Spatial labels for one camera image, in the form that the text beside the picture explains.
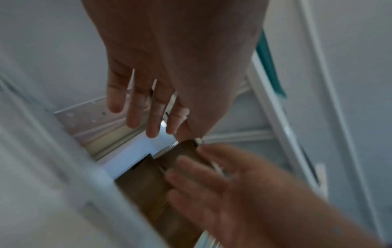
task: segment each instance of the green fabric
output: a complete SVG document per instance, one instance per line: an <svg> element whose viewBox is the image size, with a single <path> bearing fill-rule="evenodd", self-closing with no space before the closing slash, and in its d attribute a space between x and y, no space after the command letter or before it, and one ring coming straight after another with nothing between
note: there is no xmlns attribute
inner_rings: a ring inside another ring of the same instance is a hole
<svg viewBox="0 0 392 248"><path fill-rule="evenodd" d="M278 75L276 74L274 62L272 61L271 53L264 31L262 32L260 39L257 43L256 51L261 63L264 66L265 72L267 73L267 76L271 82L272 88L274 89L275 93L286 98L286 93L283 91L282 86L279 83Z"/></svg>

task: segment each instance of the white wall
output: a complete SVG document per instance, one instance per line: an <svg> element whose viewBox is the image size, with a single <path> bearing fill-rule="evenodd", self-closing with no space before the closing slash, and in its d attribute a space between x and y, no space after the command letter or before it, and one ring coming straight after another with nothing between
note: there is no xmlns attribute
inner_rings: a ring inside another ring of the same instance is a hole
<svg viewBox="0 0 392 248"><path fill-rule="evenodd" d="M392 241L392 2L302 1L314 18L311 24L326 69L320 67L299 2L271 1L265 22L278 77L288 95L283 102L288 119L310 159L326 164L330 201L369 229L381 227L385 240ZM325 71L336 90L335 100ZM336 103L348 132L342 129ZM352 150L346 134L352 137ZM358 168L365 180L359 178Z"/></svg>
<svg viewBox="0 0 392 248"><path fill-rule="evenodd" d="M34 81L54 110L105 94L105 47L81 1L0 1L0 30L0 61Z"/></svg>

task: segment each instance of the wooden floor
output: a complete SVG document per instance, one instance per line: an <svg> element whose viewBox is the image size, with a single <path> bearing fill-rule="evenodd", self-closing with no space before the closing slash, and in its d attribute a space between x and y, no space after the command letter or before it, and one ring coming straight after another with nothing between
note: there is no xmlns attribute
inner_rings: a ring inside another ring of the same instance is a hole
<svg viewBox="0 0 392 248"><path fill-rule="evenodd" d="M187 141L156 160L148 155L116 180L124 195L139 206L152 226L173 248L194 247L203 231L169 205L166 195L171 186L164 180L163 173L175 167L174 161L181 154L202 161L195 148L193 141Z"/></svg>

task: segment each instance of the teal object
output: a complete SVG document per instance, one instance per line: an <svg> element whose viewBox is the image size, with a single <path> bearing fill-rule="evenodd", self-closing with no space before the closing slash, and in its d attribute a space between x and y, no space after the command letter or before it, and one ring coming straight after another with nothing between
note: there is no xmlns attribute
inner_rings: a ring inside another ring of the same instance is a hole
<svg viewBox="0 0 392 248"><path fill-rule="evenodd" d="M281 84L279 83L278 75L276 74L274 62L272 61L272 56L270 53L270 48L268 47L267 38L264 31L261 33L260 39L256 46L256 52L260 58L261 63L264 66L265 72L271 82L272 88L275 93L286 98L286 93L284 92Z"/></svg>

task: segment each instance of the person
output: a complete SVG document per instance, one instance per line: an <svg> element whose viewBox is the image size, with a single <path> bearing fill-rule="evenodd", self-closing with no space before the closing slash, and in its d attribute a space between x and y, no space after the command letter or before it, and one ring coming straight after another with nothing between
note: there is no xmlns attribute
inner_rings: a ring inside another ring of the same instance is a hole
<svg viewBox="0 0 392 248"><path fill-rule="evenodd" d="M230 107L262 30L268 0L82 0L107 50L107 104L120 112L132 74L127 125L137 128L157 80L146 134L179 141L204 136ZM198 147L223 177L187 157L169 170L168 198L178 212L236 247L382 247L309 188L263 158L234 147Z"/></svg>

